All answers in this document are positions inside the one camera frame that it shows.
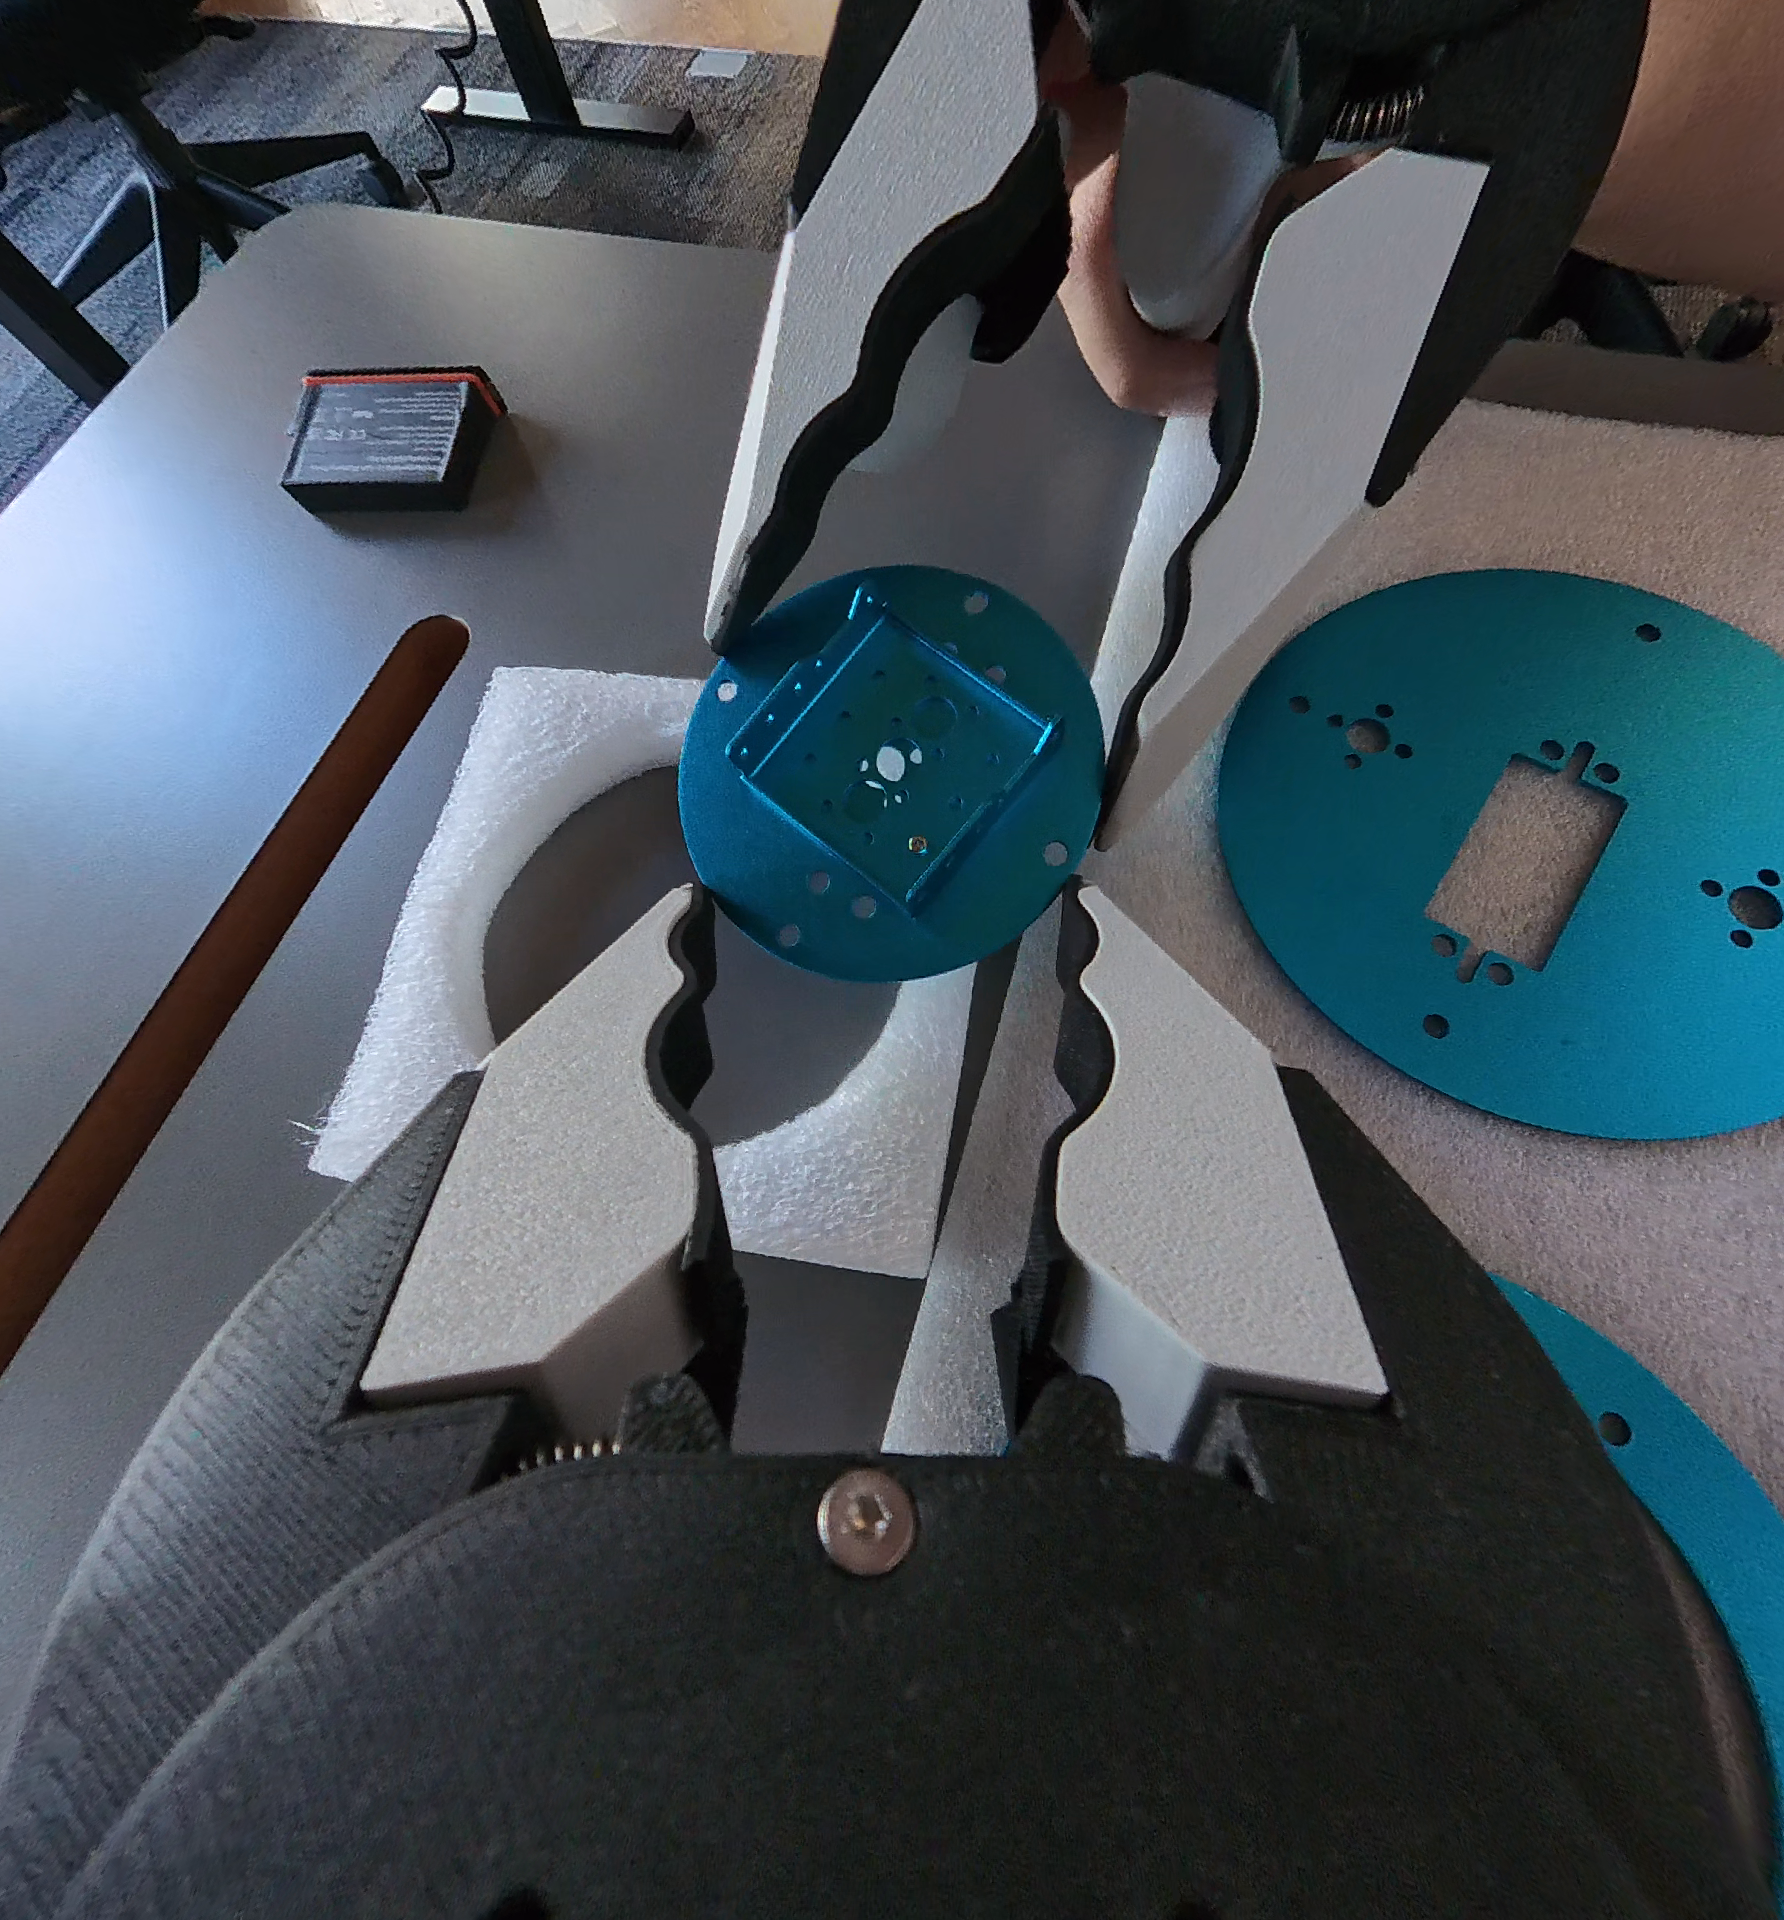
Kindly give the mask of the person's right forearm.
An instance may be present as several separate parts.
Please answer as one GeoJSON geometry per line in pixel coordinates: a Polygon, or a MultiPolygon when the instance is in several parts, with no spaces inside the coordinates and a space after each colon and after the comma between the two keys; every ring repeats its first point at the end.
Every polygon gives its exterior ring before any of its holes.
{"type": "Polygon", "coordinates": [[[1630,112],[1576,246],[1784,302],[1784,3],[1651,4],[1630,112]]]}

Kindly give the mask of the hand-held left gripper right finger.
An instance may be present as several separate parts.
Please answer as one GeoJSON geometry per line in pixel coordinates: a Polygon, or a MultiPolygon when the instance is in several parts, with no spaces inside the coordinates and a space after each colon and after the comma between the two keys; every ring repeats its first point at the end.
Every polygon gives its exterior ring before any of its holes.
{"type": "Polygon", "coordinates": [[[1270,1053],[1098,886],[1064,896],[1049,1139],[996,1314],[1007,1451],[1061,1374],[1190,1459],[1226,1395],[1382,1406],[1387,1380],[1270,1053]]]}

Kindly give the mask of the black office chair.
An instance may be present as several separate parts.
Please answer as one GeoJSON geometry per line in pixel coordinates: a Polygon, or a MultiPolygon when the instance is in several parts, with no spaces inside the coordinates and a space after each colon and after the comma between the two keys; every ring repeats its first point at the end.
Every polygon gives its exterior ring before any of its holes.
{"type": "Polygon", "coordinates": [[[202,281],[202,246],[235,254],[232,231],[287,215],[262,192],[334,161],[361,156],[377,203],[402,207],[408,188],[366,132],[186,147],[149,112],[151,78],[203,37],[249,37],[251,22],[200,17],[195,3],[0,3],[0,152],[68,112],[118,117],[138,167],[98,229],[56,278],[73,305],[111,281],[133,258],[156,254],[164,324],[202,281]]]}

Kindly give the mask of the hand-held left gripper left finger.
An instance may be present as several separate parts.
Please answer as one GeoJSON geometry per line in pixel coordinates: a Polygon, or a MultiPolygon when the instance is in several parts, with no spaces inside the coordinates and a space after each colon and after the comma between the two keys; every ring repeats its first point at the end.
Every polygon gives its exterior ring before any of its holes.
{"type": "Polygon", "coordinates": [[[746,1304],[712,1147],[714,909],[676,886],[495,1046],[362,1378],[408,1404],[518,1387],[616,1418],[692,1374],[737,1412],[746,1304]]]}

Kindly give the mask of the large blue disc rectangular cutout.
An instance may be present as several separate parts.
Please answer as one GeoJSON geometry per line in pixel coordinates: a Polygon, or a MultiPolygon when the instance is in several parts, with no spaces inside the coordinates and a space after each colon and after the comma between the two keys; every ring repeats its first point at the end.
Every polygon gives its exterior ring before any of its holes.
{"type": "Polygon", "coordinates": [[[1741,629],[1558,572],[1376,591],[1256,678],[1217,829],[1290,980],[1433,1089],[1599,1139],[1784,1117],[1784,659],[1741,629]],[[1613,814],[1535,968],[1431,906],[1512,764],[1613,814]]]}

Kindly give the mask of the grey desk foot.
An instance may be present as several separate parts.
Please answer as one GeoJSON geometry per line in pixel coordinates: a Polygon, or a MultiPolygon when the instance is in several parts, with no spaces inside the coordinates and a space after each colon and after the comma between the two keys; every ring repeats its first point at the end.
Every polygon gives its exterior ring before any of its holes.
{"type": "Polygon", "coordinates": [[[518,91],[440,86],[421,105],[437,127],[588,135],[663,148],[682,148],[694,135],[695,119],[687,110],[577,102],[538,3],[488,3],[486,11],[518,91]]]}

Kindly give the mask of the black box orange edge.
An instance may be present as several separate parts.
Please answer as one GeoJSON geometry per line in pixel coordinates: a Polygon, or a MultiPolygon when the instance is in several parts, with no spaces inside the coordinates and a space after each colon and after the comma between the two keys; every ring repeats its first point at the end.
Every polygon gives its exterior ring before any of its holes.
{"type": "Polygon", "coordinates": [[[308,513],[458,513],[506,403],[482,368],[302,377],[283,491],[308,513]]]}

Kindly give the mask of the large white foam slab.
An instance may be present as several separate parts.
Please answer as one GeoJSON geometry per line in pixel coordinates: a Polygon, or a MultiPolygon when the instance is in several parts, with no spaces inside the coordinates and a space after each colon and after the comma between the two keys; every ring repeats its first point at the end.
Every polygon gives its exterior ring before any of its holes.
{"type": "MultiPolygon", "coordinates": [[[[1339,554],[1297,626],[1448,569],[1538,565],[1659,591],[1784,660],[1784,436],[1464,405],[1423,473],[1339,554]]],[[[1784,1118],[1690,1143],[1608,1143],[1486,1117],[1335,1033],[1241,927],[1182,780],[1105,860],[1105,888],[1355,1128],[1367,1244],[1454,1240],[1691,1404],[1784,1528],[1784,1118]]]]}

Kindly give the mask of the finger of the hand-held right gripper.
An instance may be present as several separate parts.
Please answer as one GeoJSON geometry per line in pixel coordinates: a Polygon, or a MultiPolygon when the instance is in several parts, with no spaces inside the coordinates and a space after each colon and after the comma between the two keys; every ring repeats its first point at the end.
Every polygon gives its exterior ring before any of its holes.
{"type": "Polygon", "coordinates": [[[782,591],[839,476],[927,448],[969,364],[1007,360],[1046,311],[1069,215],[1039,71],[1064,17],[841,4],[719,528],[716,650],[782,591]]]}
{"type": "Polygon", "coordinates": [[[1093,692],[1129,763],[1099,847],[1220,731],[1369,515],[1485,181],[1482,161],[1387,152],[1267,241],[1235,312],[1258,362],[1251,446],[1215,467],[1209,420],[1168,421],[1106,622],[1093,692]]]}

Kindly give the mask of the person's right hand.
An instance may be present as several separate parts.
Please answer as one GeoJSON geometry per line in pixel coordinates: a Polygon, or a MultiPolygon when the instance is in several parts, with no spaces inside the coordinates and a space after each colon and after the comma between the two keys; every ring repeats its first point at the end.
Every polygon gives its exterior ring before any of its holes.
{"type": "Polygon", "coordinates": [[[1217,402],[1220,350],[1149,328],[1120,272],[1119,154],[1069,172],[1072,258],[1058,302],[1080,354],[1114,405],[1152,417],[1207,417],[1217,402]]]}

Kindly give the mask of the black desk leg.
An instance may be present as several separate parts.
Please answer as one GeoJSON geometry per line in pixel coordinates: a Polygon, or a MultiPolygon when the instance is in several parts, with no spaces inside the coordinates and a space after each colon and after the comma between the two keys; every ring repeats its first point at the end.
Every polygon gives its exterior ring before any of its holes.
{"type": "Polygon", "coordinates": [[[129,364],[0,231],[0,326],[77,398],[98,405],[129,364]]]}

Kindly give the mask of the small blue disc with bracket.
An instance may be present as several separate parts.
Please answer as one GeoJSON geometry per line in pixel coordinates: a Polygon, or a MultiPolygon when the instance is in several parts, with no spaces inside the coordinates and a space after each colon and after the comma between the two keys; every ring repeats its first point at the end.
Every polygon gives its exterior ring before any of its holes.
{"type": "Polygon", "coordinates": [[[1091,838],[1106,748],[1085,671],[996,584],[830,577],[719,659],[678,768],[692,862],[786,962],[849,980],[1006,947],[1091,838]]]}

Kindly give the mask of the large blue metal disc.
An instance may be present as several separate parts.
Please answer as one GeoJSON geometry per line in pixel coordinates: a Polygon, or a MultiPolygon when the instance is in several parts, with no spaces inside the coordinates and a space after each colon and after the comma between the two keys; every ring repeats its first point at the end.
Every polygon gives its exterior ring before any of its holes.
{"type": "Polygon", "coordinates": [[[1687,1560],[1740,1657],[1770,1759],[1784,1916],[1784,1518],[1655,1374],[1529,1290],[1506,1278],[1499,1285],[1687,1560]]]}

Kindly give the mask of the black chair base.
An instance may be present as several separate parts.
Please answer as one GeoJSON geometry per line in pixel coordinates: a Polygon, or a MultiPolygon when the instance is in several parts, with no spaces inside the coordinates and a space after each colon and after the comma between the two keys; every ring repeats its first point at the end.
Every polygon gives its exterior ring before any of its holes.
{"type": "Polygon", "coordinates": [[[1656,354],[1730,364],[1763,347],[1775,314],[1763,301],[1725,302],[1687,347],[1655,301],[1653,283],[1585,254],[1566,254],[1552,281],[1517,329],[1517,339],[1538,339],[1570,320],[1585,341],[1630,354],[1656,354]]]}

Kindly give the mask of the white foam block round hole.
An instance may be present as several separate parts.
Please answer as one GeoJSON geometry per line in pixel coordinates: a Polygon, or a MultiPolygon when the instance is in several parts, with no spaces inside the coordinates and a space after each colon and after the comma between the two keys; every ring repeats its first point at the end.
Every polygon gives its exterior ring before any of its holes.
{"type": "MultiPolygon", "coordinates": [[[[486,944],[495,906],[566,820],[676,763],[703,683],[582,668],[495,668],[399,912],[345,1082],[311,1168],[364,1174],[454,1073],[493,1051],[486,944]]],[[[904,980],[830,1091],[783,1117],[712,1118],[744,1255],[902,1278],[930,1268],[977,973],[904,980]]]]}

